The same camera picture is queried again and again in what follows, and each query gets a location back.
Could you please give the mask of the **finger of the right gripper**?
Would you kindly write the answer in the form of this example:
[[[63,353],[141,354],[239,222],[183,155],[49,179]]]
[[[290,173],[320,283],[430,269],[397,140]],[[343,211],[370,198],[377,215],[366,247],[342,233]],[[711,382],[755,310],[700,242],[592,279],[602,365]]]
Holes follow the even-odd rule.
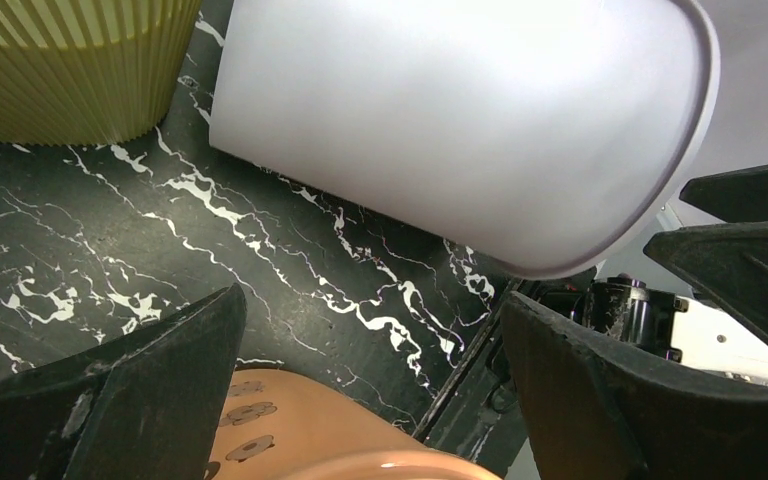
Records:
[[[679,198],[728,223],[768,221],[768,165],[694,178]]]
[[[644,254],[768,345],[768,221],[661,232]]]

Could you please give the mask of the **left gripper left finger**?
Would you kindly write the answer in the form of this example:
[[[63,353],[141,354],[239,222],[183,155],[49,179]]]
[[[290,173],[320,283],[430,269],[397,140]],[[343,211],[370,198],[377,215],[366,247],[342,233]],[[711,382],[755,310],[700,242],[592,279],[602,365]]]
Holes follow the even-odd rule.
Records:
[[[232,285],[0,381],[0,479],[200,479],[246,321]]]

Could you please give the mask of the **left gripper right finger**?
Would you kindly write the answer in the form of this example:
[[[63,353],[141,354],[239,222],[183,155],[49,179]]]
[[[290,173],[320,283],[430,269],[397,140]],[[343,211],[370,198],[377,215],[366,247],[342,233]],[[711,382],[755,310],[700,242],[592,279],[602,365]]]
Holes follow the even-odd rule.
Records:
[[[658,358],[518,293],[501,308],[543,479],[768,479],[768,387]]]

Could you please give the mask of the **orange round plastic bucket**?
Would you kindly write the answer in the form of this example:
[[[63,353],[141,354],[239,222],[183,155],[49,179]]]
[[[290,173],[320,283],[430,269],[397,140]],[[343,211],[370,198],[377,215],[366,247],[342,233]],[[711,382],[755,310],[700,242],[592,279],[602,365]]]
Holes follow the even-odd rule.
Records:
[[[207,479],[492,479],[349,397],[271,369],[231,377]]]

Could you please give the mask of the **light grey round bucket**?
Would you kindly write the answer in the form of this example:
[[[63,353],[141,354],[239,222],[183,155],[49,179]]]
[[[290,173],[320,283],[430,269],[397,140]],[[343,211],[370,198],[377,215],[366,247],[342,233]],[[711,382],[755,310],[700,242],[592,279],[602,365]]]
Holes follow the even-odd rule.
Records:
[[[720,71],[695,1],[237,1],[209,141],[554,279],[688,180]]]

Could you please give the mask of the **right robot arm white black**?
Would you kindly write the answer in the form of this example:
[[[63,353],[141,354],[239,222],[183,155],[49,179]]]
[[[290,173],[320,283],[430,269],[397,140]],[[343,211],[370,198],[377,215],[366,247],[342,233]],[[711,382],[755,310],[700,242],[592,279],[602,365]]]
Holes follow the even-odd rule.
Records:
[[[692,179],[680,199],[716,223],[661,230],[640,247],[677,287],[590,269],[540,287],[537,301],[660,358],[768,386],[768,165]]]

